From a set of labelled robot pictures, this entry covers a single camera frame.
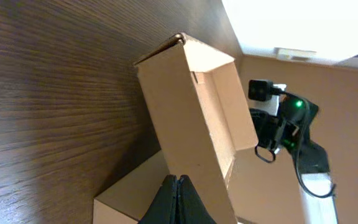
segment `cardboard box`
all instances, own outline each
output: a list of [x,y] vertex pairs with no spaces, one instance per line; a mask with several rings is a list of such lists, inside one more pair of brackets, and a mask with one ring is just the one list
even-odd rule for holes
[[237,223],[229,178],[236,151],[256,146],[257,136],[234,59],[177,34],[136,67],[162,152],[95,199],[94,223],[106,207],[142,218],[167,174],[189,175],[212,218]]

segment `green led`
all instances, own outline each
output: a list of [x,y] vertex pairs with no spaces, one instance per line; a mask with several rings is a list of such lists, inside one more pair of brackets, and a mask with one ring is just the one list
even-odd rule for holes
[[296,105],[297,107],[301,107],[302,104],[303,104],[303,101],[298,100],[295,105]]

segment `beige wall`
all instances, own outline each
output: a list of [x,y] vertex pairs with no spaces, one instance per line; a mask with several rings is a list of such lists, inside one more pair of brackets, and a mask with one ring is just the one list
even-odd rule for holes
[[[311,127],[312,140],[329,156],[337,183],[340,223],[358,223],[358,71],[319,67],[274,59],[244,57],[240,78],[244,91],[250,79],[286,83],[287,90],[320,107]],[[258,223],[302,223],[303,214],[291,158],[281,152],[275,164],[260,161],[253,150],[239,154],[231,190],[238,215]]]

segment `wood grain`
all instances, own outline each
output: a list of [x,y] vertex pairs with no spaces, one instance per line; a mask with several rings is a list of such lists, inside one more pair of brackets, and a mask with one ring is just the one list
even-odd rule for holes
[[0,1],[0,223],[91,223],[159,150],[132,62],[179,31],[242,55],[219,0]]

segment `ceiling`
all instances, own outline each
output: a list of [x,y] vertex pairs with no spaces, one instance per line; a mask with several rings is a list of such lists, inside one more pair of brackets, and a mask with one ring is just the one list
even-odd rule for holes
[[358,67],[358,0],[223,4],[244,54]]

